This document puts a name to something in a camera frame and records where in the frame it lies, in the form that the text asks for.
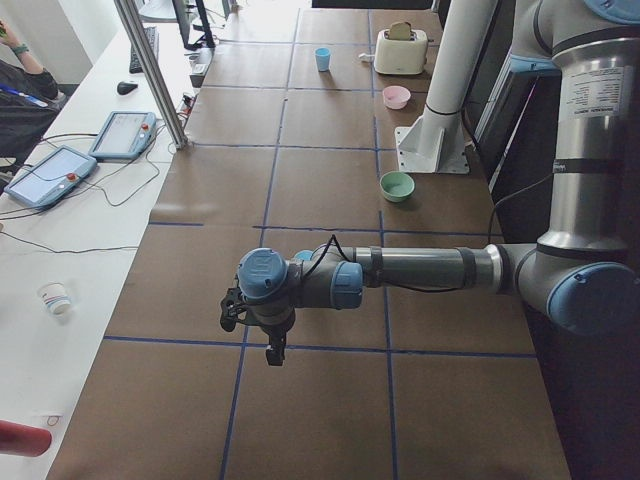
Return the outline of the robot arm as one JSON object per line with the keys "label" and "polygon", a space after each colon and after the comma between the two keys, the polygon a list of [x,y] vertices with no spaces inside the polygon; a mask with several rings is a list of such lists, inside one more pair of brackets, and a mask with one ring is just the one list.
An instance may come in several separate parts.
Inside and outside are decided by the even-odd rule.
{"label": "robot arm", "polygon": [[366,287],[428,293],[483,287],[511,293],[576,334],[639,315],[639,277],[616,232],[624,143],[639,99],[635,1],[520,1],[511,67],[562,76],[548,230],[533,244],[482,249],[343,247],[336,239],[292,259],[247,253],[220,323],[261,329],[267,362],[285,358],[299,308],[354,309]]}

